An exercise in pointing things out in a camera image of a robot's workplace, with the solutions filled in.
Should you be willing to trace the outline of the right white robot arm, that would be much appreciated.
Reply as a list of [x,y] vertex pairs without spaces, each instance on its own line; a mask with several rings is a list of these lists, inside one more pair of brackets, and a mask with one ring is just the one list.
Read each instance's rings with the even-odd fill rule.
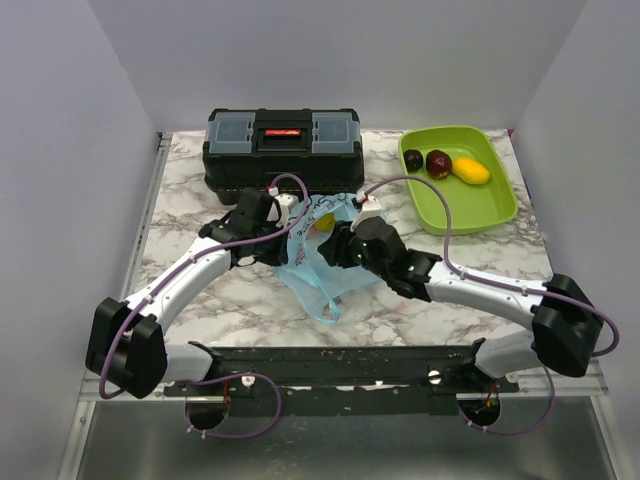
[[462,305],[519,325],[514,334],[474,342],[459,370],[462,384],[474,392],[536,365],[566,377],[584,376],[603,327],[569,276],[525,281],[451,269],[439,255],[406,247],[380,217],[358,226],[337,222],[318,252],[332,267],[363,268],[402,297]]

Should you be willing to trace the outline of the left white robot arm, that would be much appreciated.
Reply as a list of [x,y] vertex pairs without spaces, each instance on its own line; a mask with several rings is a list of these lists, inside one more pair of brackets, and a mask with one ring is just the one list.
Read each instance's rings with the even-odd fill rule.
[[85,367],[100,384],[115,385],[136,398],[162,383],[186,381],[201,395],[214,393],[222,380],[218,353],[198,342],[167,343],[173,321],[215,279],[242,259],[277,266],[286,257],[280,229],[297,197],[245,190],[236,207],[203,225],[187,251],[167,271],[122,301],[106,298],[96,308]]

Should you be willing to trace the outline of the red fake fruit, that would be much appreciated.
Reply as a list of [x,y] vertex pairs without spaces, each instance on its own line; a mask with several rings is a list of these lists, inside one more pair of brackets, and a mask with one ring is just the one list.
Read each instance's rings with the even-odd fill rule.
[[453,162],[447,153],[434,149],[426,154],[425,167],[431,178],[440,180],[449,176],[453,168]]

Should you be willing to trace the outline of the yellow fake lemon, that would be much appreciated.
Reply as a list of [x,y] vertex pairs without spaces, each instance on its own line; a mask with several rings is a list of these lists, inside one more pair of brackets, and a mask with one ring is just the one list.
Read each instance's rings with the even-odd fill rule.
[[484,185],[490,178],[490,171],[478,161],[459,157],[452,161],[452,173],[469,185]]

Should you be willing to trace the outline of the blue plastic bag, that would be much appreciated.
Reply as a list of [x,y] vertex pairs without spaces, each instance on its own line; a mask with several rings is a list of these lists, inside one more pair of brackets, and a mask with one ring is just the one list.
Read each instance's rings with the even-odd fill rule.
[[288,232],[287,262],[275,269],[276,275],[295,293],[302,308],[315,320],[335,324],[341,316],[335,297],[367,289],[381,280],[359,266],[343,269],[330,267],[317,252],[330,232],[318,232],[314,223],[322,216],[333,213],[336,222],[352,221],[357,215],[353,194],[313,195],[310,205],[297,205],[289,216],[296,224]]

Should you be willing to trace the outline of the dark purple fake fruit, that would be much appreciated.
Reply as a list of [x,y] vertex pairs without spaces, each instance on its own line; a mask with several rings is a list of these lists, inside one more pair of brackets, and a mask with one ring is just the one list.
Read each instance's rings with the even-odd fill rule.
[[406,170],[409,173],[419,171],[424,166],[424,157],[419,150],[408,149],[403,152],[403,160]]

